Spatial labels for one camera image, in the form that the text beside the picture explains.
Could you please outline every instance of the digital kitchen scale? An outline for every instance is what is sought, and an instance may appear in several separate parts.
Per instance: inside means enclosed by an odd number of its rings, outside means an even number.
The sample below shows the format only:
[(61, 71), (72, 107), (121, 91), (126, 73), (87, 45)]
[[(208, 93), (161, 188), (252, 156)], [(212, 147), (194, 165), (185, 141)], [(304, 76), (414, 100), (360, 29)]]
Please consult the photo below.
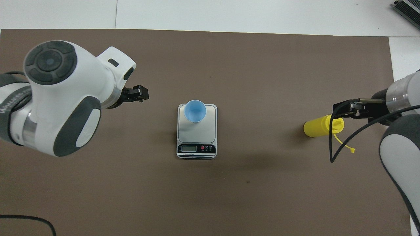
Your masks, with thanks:
[(205, 104), (206, 116), (193, 123), (185, 118), (185, 103), (178, 107), (176, 155), (184, 159), (212, 159), (217, 154), (217, 107)]

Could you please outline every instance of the round control button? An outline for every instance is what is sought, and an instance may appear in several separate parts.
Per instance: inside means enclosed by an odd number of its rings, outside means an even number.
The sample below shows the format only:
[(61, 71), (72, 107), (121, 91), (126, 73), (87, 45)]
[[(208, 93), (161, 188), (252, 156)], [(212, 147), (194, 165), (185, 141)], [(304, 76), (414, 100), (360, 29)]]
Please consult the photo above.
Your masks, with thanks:
[(32, 49), (32, 51), (26, 56), (26, 66), (31, 66), (35, 63), (36, 56), (42, 52), (42, 46), (37, 46), (36, 48)]
[(62, 52), (63, 54), (74, 51), (73, 45), (71, 45), (67, 42), (64, 42), (64, 41), (59, 41), (59, 40), (47, 42), (47, 47), (57, 49), (60, 52)]
[(63, 78), (67, 75), (67, 73), (71, 72), (73, 68), (74, 59), (73, 57), (66, 57), (64, 58), (63, 65), (57, 70), (57, 76)]
[(37, 57), (37, 66), (42, 71), (53, 71), (57, 69), (62, 62), (61, 55), (53, 50), (44, 51)]

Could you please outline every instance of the yellow bottle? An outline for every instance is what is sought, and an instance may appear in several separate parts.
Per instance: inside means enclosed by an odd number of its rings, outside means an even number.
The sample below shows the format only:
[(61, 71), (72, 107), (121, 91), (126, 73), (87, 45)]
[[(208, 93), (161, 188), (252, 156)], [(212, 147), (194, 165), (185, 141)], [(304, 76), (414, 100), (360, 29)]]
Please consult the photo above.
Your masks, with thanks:
[[(329, 134), (331, 115), (325, 115), (323, 117), (311, 120), (305, 123), (303, 131), (309, 137), (319, 137)], [(343, 118), (333, 119), (332, 133), (338, 134), (344, 129)]]

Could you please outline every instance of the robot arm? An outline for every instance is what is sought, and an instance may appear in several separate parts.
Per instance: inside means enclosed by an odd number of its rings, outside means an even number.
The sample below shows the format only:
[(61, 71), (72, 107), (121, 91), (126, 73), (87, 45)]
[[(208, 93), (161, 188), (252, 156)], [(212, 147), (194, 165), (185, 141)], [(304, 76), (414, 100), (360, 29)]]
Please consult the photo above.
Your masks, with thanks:
[(420, 115), (404, 115), (385, 131), (379, 145), (382, 165), (399, 190), (420, 232)]
[(0, 137), (59, 157), (79, 150), (95, 133), (102, 108), (149, 98), (142, 86), (124, 87), (135, 67), (114, 47), (95, 57), (71, 42), (36, 46), (24, 61), (29, 83), (2, 75)]
[[(333, 106), (335, 118), (367, 118), (369, 123), (353, 133), (352, 137), (370, 125), (379, 122), (388, 125), (379, 145), (383, 167), (396, 185), (420, 232), (420, 72), (394, 82), (371, 99), (356, 99)], [(338, 152), (332, 157), (335, 160)]]

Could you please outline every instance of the electronic device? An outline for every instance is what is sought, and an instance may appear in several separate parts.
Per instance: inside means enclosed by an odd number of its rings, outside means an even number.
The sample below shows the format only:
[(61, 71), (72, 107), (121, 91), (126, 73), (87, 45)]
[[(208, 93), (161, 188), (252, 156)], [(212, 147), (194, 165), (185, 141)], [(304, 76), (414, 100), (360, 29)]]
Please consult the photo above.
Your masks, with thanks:
[(176, 155), (184, 159), (213, 159), (217, 155), (217, 107), (205, 104), (207, 114), (194, 123), (184, 115), (186, 104), (178, 107)]
[(420, 1), (419, 0), (398, 0), (392, 7), (398, 14), (406, 18), (414, 26), (420, 29)]

